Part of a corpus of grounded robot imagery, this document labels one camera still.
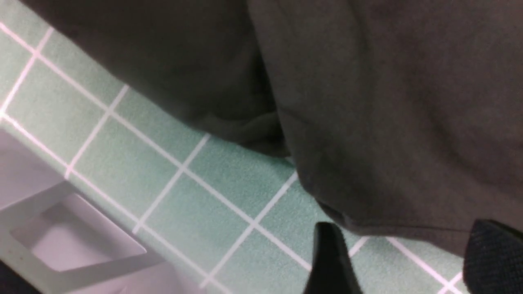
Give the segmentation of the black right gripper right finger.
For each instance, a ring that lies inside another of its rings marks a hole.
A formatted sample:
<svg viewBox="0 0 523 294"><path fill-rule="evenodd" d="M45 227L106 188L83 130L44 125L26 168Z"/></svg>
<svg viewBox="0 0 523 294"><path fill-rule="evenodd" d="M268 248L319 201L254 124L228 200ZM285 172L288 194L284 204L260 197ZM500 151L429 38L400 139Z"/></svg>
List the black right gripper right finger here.
<svg viewBox="0 0 523 294"><path fill-rule="evenodd" d="M471 294L521 294L522 232L494 220L476 220L465 250L463 281Z"/></svg>

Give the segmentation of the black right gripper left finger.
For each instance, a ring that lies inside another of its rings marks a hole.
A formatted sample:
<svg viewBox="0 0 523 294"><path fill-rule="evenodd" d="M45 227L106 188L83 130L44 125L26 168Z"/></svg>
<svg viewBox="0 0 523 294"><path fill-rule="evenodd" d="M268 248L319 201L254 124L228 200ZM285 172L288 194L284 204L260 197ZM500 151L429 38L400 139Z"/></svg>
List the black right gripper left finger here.
<svg viewBox="0 0 523 294"><path fill-rule="evenodd" d="M315 225L311 271L303 293L362 293L342 231L334 223Z"/></svg>

